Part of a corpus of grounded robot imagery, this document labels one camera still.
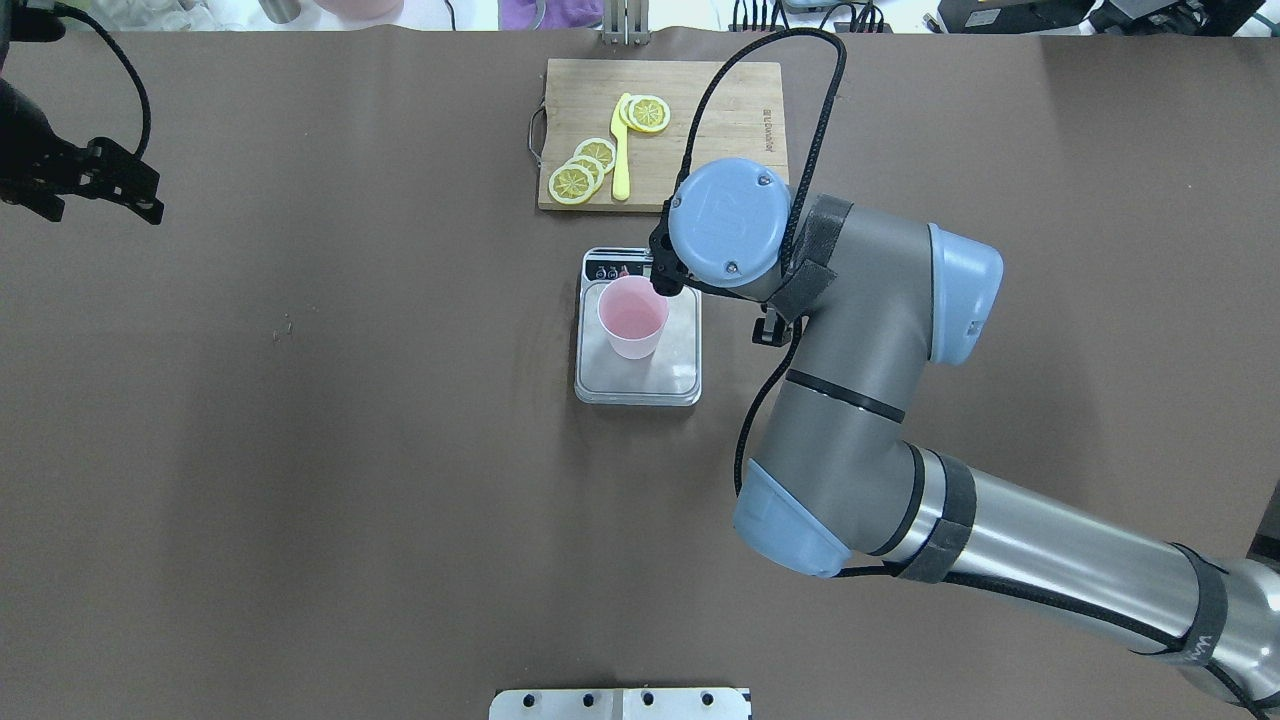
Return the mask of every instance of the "pink cup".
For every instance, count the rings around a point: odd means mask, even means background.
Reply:
[[[658,348],[667,324],[667,299],[644,275],[621,277],[600,293],[600,324],[613,351],[628,360],[648,357]]]

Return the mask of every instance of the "black cable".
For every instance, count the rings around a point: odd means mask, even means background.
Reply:
[[[827,8],[827,13],[822,15],[822,22],[818,23],[818,29],[826,28],[827,20],[829,20],[831,15],[836,14],[836,10],[841,8],[849,8],[849,24],[852,27],[854,22],[858,19],[858,5],[860,5],[860,3],[836,3],[831,8]],[[831,31],[836,32],[835,26],[832,26]]]
[[[138,91],[138,101],[142,104],[142,137],[138,138],[138,149],[133,151],[133,156],[142,159],[142,154],[147,149],[147,143],[151,142],[151,100],[147,99],[147,88],[142,87],[142,78],[138,77],[138,70],[133,69],[133,63],[124,55],[124,50],[115,42],[111,33],[106,32],[97,20],[90,17],[88,13],[81,10],[79,8],[72,8],[70,5],[64,5],[63,3],[54,3],[54,14],[60,18],[72,18],[79,20],[88,27],[93,28],[93,32],[101,37],[106,46],[115,53],[115,56],[124,65],[124,72],[129,73],[129,79],[133,81],[133,87]]]
[[[868,20],[872,17],[872,10],[874,10],[874,9],[876,9],[876,5],[873,5],[870,3],[867,3],[865,5],[863,5],[863,12],[858,13],[858,22],[854,24],[854,27],[851,29],[854,32],[867,32],[867,23],[868,23]]]
[[[964,585],[968,588],[975,588],[980,591],[993,592],[997,594],[1004,594],[1009,597],[1016,597],[1019,600],[1027,600],[1038,605],[1044,605],[1048,607],[1056,607],[1066,612],[1074,612],[1076,615],[1083,615],[1085,618],[1092,618],[1094,620],[1102,620],[1124,630],[1129,630],[1135,635],[1142,635],[1152,642],[1157,642],[1166,650],[1180,651],[1184,639],[1178,635],[1166,633],[1160,628],[1148,625],[1140,620],[1134,620],[1123,612],[1116,612],[1108,607],[1102,607],[1101,605],[1093,605],[1092,602],[1085,602],[1083,600],[1064,594],[1060,592],[1047,591],[1038,588],[1032,584],[1021,583],[1018,580],[1010,580],[1007,578],[992,578],[988,575],[970,575],[965,573],[951,573],[942,579],[943,583],[952,585]]]
[[[773,15],[769,18],[769,29],[778,29],[778,18],[782,18],[782,29],[791,29],[791,20],[787,18],[787,9],[782,6],[782,0],[773,0]]]
[[[902,565],[868,565],[863,568],[845,568],[836,574],[837,578],[864,578],[864,577],[897,577],[902,571]],[[1187,646],[1187,638],[1180,638],[1171,633],[1166,633],[1155,625],[1148,625],[1140,620],[1135,620],[1123,612],[1116,612],[1108,607],[1101,605],[1094,605],[1092,602],[1085,602],[1076,597],[1064,594],[1060,592],[1048,591],[1039,588],[1028,583],[1019,580],[1010,580],[1007,578],[995,578],[989,575],[973,575],[968,573],[951,573],[942,579],[943,583],[952,585],[963,585],[968,588],[974,588],[979,591],[993,592],[996,594],[1004,594],[1006,597],[1014,597],[1018,600],[1025,600],[1028,602],[1034,602],[1037,605],[1043,605],[1046,607],[1053,607],[1064,612],[1071,612],[1075,615],[1083,615],[1085,618],[1092,618],[1094,620],[1101,620],[1110,625],[1115,625],[1123,630],[1129,630],[1135,635],[1140,635],[1152,642],[1160,643],[1166,651],[1181,652]],[[1257,701],[1249,697],[1249,693],[1240,687],[1228,673],[1222,669],[1217,661],[1210,661],[1206,670],[1217,682],[1222,683],[1226,692],[1236,700],[1236,702],[1247,710],[1256,720],[1270,720],[1267,715],[1258,707]]]
[[[831,73],[831,85],[827,86],[827,95],[822,102],[822,111],[818,114],[818,123],[813,131],[813,140],[809,142],[809,156],[805,159],[804,170],[800,173],[800,182],[796,183],[795,199],[791,201],[791,213],[787,215],[787,227],[782,234],[782,247],[778,254],[778,260],[783,275],[786,275],[791,266],[791,251],[795,246],[796,225],[800,223],[800,210],[804,208],[805,196],[809,193],[809,183],[813,181],[813,170],[818,165],[818,154],[822,152],[822,138],[827,135],[827,122],[831,119],[831,109],[836,104],[836,91],[840,90],[840,79],[845,74],[845,60],[849,51],[845,49],[845,44],[838,37],[822,29],[797,27],[764,36],[735,53],[733,56],[721,65],[719,70],[717,70],[716,77],[713,77],[710,85],[707,86],[707,91],[703,92],[703,99],[698,102],[698,110],[694,111],[694,119],[689,127],[689,142],[685,145],[685,158],[680,164],[680,173],[676,176],[676,191],[678,191],[680,183],[685,182],[685,178],[689,177],[690,168],[694,164],[694,141],[698,138],[698,126],[703,120],[703,113],[707,111],[707,104],[710,101],[712,94],[716,92],[716,87],[722,79],[724,79],[724,76],[728,74],[730,69],[732,69],[733,65],[736,65],[742,58],[750,55],[760,47],[764,47],[765,45],[769,45],[771,42],[777,42],[780,40],[800,35],[808,35],[829,42],[832,47],[836,49],[836,67]]]
[[[1222,683],[1222,687],[1226,688],[1226,692],[1235,696],[1236,702],[1239,702],[1240,707],[1247,710],[1249,715],[1252,715],[1257,720],[1271,720],[1270,717],[1267,717],[1267,714],[1263,712],[1261,707],[1258,707],[1258,703],[1249,697],[1249,693],[1247,693],[1244,688],[1240,687],[1239,683],[1233,680],[1231,676],[1226,674],[1226,670],[1224,670],[1222,666],[1217,664],[1217,661],[1210,660],[1208,665],[1206,665],[1204,669],[1208,670],[1210,675],[1217,678],[1219,683]]]
[[[787,347],[787,354],[782,356],[782,361],[778,363],[769,379],[764,380],[764,384],[760,386],[760,391],[755,393],[751,406],[746,409],[746,416],[742,418],[742,429],[737,433],[737,450],[733,451],[733,495],[741,495],[742,492],[742,457],[746,455],[746,438],[751,434],[751,423],[755,421],[755,414],[760,411],[760,405],[764,404],[764,398],[768,397],[769,391],[773,389],[773,386],[778,384],[782,375],[787,374],[787,368],[791,366],[791,360],[796,356],[796,348],[800,347],[801,334],[804,334],[804,324],[797,319],[791,324],[791,345]]]

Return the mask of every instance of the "metal bracket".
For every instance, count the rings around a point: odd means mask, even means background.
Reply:
[[[504,691],[489,720],[750,720],[745,688]]]
[[[649,0],[604,0],[600,40],[605,45],[648,45]]]
[[[773,307],[767,307],[764,316],[755,319],[751,342],[769,347],[782,347],[791,342],[791,323],[787,323]]]

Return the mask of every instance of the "kitchen scale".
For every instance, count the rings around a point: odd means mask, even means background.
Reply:
[[[573,392],[596,405],[684,407],[703,395],[701,293],[686,287],[669,299],[658,348],[627,360],[609,346],[598,311],[605,286],[625,275],[649,277],[653,258],[639,247],[593,247],[582,256],[577,297],[577,368]]]

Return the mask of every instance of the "lemon slice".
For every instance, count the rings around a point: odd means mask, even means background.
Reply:
[[[631,99],[627,97],[626,101],[620,100],[620,102],[621,106],[617,109],[617,113],[618,113],[618,119],[622,120],[622,124],[627,126],[627,128],[634,129],[636,132],[644,132],[631,122],[631,117],[627,114],[627,105],[631,105]]]
[[[596,190],[604,184],[604,165],[590,155],[573,155],[568,159],[566,165],[581,165],[582,169],[591,173],[591,182],[595,183]]]
[[[581,205],[590,200],[596,190],[600,190],[600,186],[595,183],[591,170],[573,163],[556,168],[552,177],[547,178],[547,191],[550,192],[552,200],[561,205]]]
[[[635,95],[622,119],[639,132],[662,132],[671,124],[671,106],[657,95]]]
[[[612,141],[603,137],[589,137],[577,143],[577,147],[573,150],[573,155],[595,158],[602,165],[604,165],[604,172],[607,173],[613,169],[613,163],[618,156],[618,149]]]

